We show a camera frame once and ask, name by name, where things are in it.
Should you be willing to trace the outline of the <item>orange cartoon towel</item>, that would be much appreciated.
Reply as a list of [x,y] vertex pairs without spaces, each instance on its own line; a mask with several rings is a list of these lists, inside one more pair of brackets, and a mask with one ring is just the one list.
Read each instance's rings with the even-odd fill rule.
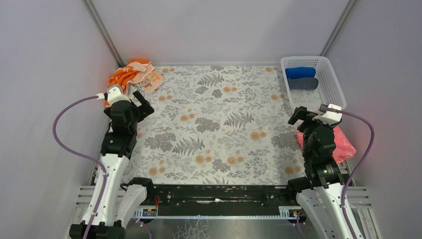
[[136,85],[142,82],[155,67],[151,61],[140,58],[132,58],[124,67],[118,68],[108,78],[108,87],[119,85],[126,94],[130,84]]

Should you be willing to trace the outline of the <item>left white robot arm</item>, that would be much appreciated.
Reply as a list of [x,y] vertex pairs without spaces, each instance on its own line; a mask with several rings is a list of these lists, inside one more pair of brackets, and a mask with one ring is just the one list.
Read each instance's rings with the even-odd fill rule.
[[108,90],[110,104],[104,113],[110,118],[99,160],[98,181],[89,206],[78,224],[72,224],[72,239],[123,239],[126,227],[136,208],[147,199],[147,186],[129,185],[121,201],[117,200],[121,180],[137,143],[137,125],[154,113],[150,103],[139,92],[132,99],[118,89]]

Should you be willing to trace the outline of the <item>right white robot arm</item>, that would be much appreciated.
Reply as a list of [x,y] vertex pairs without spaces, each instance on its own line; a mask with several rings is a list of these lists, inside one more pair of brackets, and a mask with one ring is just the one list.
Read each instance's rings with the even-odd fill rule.
[[363,239],[346,196],[345,181],[334,160],[334,128],[341,123],[341,107],[321,105],[319,113],[295,108],[288,123],[302,123],[305,176],[288,181],[287,188],[302,207],[321,239]]

